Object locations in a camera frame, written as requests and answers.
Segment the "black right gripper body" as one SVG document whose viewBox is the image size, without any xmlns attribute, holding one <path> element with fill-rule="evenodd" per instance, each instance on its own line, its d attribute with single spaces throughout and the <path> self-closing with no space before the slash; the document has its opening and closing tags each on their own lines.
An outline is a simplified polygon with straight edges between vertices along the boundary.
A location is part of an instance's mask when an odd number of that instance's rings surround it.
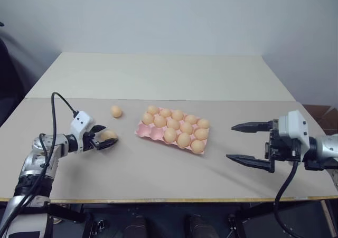
<svg viewBox="0 0 338 238">
<path fill-rule="evenodd" d="M 280 136 L 277 119 L 271 122 L 269 142 L 265 143 L 265 158 L 269 161 L 269 167 L 274 167 L 275 161 L 301 161 L 301 142 L 288 136 Z"/>
</svg>

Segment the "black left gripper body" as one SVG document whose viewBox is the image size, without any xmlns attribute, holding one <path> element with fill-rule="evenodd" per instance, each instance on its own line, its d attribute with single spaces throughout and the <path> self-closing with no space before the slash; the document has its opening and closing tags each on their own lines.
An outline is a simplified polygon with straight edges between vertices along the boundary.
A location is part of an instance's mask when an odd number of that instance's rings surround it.
<svg viewBox="0 0 338 238">
<path fill-rule="evenodd" d="M 83 142 L 83 151 L 88 151 L 96 148 L 96 144 L 94 141 L 95 133 L 90 131 L 90 132 L 85 132 L 82 136 L 82 142 Z"/>
</svg>

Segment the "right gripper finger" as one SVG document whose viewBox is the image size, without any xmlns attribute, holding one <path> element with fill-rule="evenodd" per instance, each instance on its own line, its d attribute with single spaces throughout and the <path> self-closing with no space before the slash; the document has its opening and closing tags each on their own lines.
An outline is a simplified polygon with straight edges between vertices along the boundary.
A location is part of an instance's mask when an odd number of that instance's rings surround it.
<svg viewBox="0 0 338 238">
<path fill-rule="evenodd" d="M 268 171 L 269 173 L 275 172 L 275 161 L 272 160 L 269 155 L 267 155 L 267 158 L 265 158 L 264 160 L 257 159 L 254 156 L 248 156 L 248 155 L 226 154 L 226 157 L 232 161 L 235 161 L 247 167 L 262 169 L 262 170 Z"/>
<path fill-rule="evenodd" d="M 270 131 L 273 128 L 273 121 L 267 122 L 245 122 L 234 125 L 231 130 L 244 132 L 244 133 L 257 133 Z"/>
</svg>

